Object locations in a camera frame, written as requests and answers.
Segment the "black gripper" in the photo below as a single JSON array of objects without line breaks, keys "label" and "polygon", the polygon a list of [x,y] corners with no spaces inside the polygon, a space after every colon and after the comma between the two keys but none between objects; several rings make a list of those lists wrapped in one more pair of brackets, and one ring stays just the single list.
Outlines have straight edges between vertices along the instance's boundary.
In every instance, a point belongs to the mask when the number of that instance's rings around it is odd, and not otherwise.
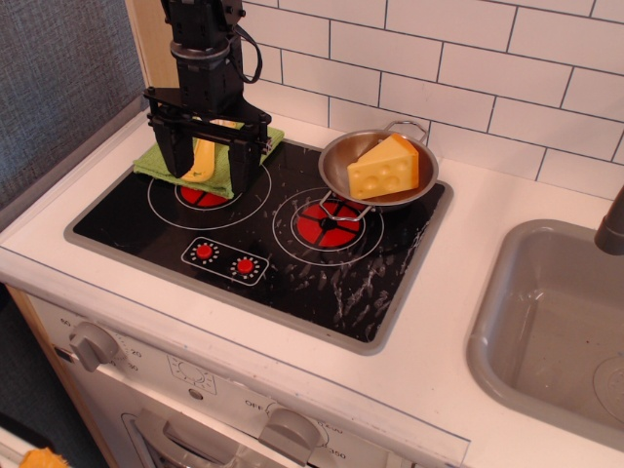
[{"label": "black gripper", "polygon": [[[149,100],[149,125],[168,171],[177,178],[186,175],[194,163],[193,137],[229,143],[230,182],[234,192],[245,192],[254,182],[260,166],[262,145],[268,140],[271,118],[244,98],[244,86],[259,78],[262,60],[256,61],[256,75],[243,71],[242,45],[219,42],[208,49],[171,44],[176,61],[178,86],[144,92]],[[243,125],[239,138],[218,130],[213,119]]]}]

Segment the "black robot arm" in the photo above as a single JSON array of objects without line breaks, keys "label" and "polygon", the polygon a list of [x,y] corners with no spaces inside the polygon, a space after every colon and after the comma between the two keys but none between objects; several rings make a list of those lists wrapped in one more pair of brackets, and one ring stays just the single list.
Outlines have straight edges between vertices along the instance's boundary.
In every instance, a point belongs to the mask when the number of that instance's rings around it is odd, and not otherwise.
[{"label": "black robot arm", "polygon": [[228,147],[233,193],[245,192],[268,152],[271,116],[244,98],[244,86],[259,79],[243,70],[241,42],[254,39],[238,22],[246,15],[240,1],[164,1],[171,26],[171,54],[176,60],[178,86],[144,91],[152,127],[167,169],[184,176],[194,163],[192,140],[200,138]]}]

